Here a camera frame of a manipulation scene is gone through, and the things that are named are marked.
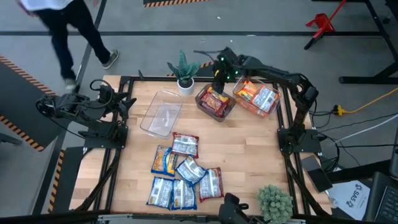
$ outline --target white pot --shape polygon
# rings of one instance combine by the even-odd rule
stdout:
[[[195,81],[192,79],[192,85],[188,88],[183,88],[180,86],[180,82],[177,81],[177,85],[178,85],[178,91],[180,92],[181,95],[191,95],[193,93],[193,90],[195,89]]]

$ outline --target striped floor tape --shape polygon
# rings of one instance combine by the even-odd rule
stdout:
[[[49,209],[47,210],[49,213],[52,213],[54,211],[55,196],[57,194],[58,185],[59,185],[59,181],[60,181],[62,161],[63,161],[64,155],[65,155],[65,150],[61,149],[60,157],[58,158],[57,170],[55,171],[54,184],[53,184],[52,190],[51,190]]]
[[[38,89],[43,91],[45,94],[55,95],[55,93],[52,90],[50,90],[45,85],[41,84],[41,82],[37,81],[35,78],[33,78],[27,72],[25,72],[23,69],[19,68],[17,65],[13,64],[10,60],[6,59],[2,55],[0,55],[0,62],[7,65],[10,69],[12,69],[14,72],[19,74],[27,82],[36,86]],[[24,141],[28,142],[28,144],[30,144],[34,149],[38,150],[39,152],[44,150],[43,146],[41,146],[37,142],[35,142],[32,138],[29,137],[29,135],[27,135],[25,132],[23,132],[21,129],[19,129],[15,124],[13,124],[11,121],[9,121],[2,114],[0,114],[0,121],[3,122],[9,129],[11,129],[16,134],[18,134]]]
[[[195,2],[203,2],[210,0],[171,0],[171,1],[160,1],[160,2],[152,2],[144,4],[144,7],[159,7],[159,6],[171,6],[176,4],[187,4],[187,3],[195,3]]]
[[[200,68],[209,67],[210,65],[213,65],[213,64],[214,64],[214,62],[203,63],[203,64],[200,65]],[[167,76],[167,77],[174,77],[175,75],[174,75],[174,73],[173,73],[173,74],[168,74],[168,75],[166,75],[166,76]]]

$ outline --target wooden tabletop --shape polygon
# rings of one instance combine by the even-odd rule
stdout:
[[[104,79],[116,91],[118,90],[120,76],[107,75]],[[220,167],[224,192],[235,194],[241,199],[241,203],[248,203],[249,209],[245,210],[246,214],[261,215],[256,200],[259,188],[272,184],[280,187],[284,192],[289,192],[284,160],[277,142],[276,130],[279,127],[277,113],[260,118],[236,105],[225,121],[219,123],[196,106],[195,96],[206,84],[195,83],[193,94],[184,96],[183,107],[174,131],[199,136],[197,163],[204,168]],[[232,95],[232,88],[233,84],[226,84],[225,92]],[[169,211],[146,205],[154,177],[162,177],[150,172],[157,145],[171,146],[173,141],[173,137],[163,140],[149,136],[140,128],[146,110],[156,92],[160,90],[178,94],[175,82],[134,82],[132,97],[136,97],[137,101],[129,110],[127,121],[129,137],[121,154],[111,211],[217,215],[223,198],[208,199],[203,203],[197,199],[197,210]],[[281,102],[284,123],[287,126],[285,105],[283,100]],[[293,103],[291,105],[295,114],[295,106]],[[307,118],[306,127],[310,126],[310,120]],[[312,154],[301,153],[300,155],[303,158]],[[82,160],[70,204],[71,209],[79,206],[98,183],[103,156],[104,149],[94,149]],[[184,157],[180,156],[177,164],[183,160]],[[327,195],[318,194],[305,172],[304,176],[305,183],[317,202],[325,211],[331,213]],[[176,173],[175,178],[180,179],[180,176]],[[198,195],[199,184],[195,187]],[[107,188],[108,186],[104,188],[101,208],[105,204]],[[297,186],[295,192],[298,210],[303,213]]]

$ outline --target green succulent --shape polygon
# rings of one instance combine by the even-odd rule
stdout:
[[[271,223],[283,223],[293,215],[293,198],[280,190],[280,188],[268,185],[259,189],[257,201],[264,221]]]
[[[185,56],[185,53],[180,50],[180,61],[179,65],[174,67],[171,63],[167,62],[167,65],[171,69],[171,71],[174,73],[174,75],[180,80],[181,83],[187,84],[187,82],[197,74],[200,68],[199,63],[187,63],[187,58]]]

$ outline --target concrete floor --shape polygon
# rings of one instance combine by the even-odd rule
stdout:
[[[95,18],[99,5],[87,1]],[[381,18],[391,15],[382,1],[372,1]],[[99,25],[100,31],[161,31],[161,30],[233,30],[233,31],[310,31],[304,24],[317,13],[330,15],[336,2],[311,2],[311,0],[211,0],[176,6],[144,8],[142,1],[108,1]],[[333,20],[338,31],[377,31],[373,19],[362,3],[348,3]],[[398,43],[397,21],[392,18],[385,28],[394,43]],[[43,31],[45,27],[37,18],[23,14],[14,1],[2,2],[0,7],[0,31]],[[96,97],[88,84],[105,74],[165,75],[170,73],[166,62],[175,61],[178,51],[184,50],[189,60],[207,62],[202,55],[192,50],[219,50],[225,46],[235,52],[253,55],[263,63],[291,72],[305,74],[318,88],[318,111],[330,110],[340,104],[347,110],[355,109],[380,95],[396,88],[394,85],[341,85],[342,75],[373,76],[392,61],[386,43],[380,37],[325,37],[308,51],[303,46],[309,37],[246,37],[246,36],[106,36],[109,49],[119,49],[120,59],[113,68],[104,71],[91,52],[83,75],[81,94]],[[86,40],[80,36],[69,38],[77,72],[85,53]],[[33,75],[58,94],[64,93],[59,75],[59,65],[47,36],[0,36],[0,53]],[[389,96],[356,114],[343,117],[332,116],[326,128],[350,124],[397,112],[398,95]],[[315,118],[317,126],[326,118]],[[341,138],[380,123],[385,119],[336,129],[327,132],[331,137]],[[344,141],[345,145],[389,144],[393,142],[398,120],[377,130]],[[77,131],[81,126],[71,124]],[[1,124],[0,131],[8,130]],[[80,146],[83,142],[67,134],[63,147]],[[326,157],[335,156],[335,148],[323,143]],[[0,217],[27,215],[31,212],[37,191],[40,188],[52,148],[36,152],[28,145],[12,147],[1,145],[0,150]],[[348,149],[358,162],[369,164],[388,159],[391,147]],[[341,152],[340,165],[354,167],[357,163]]]

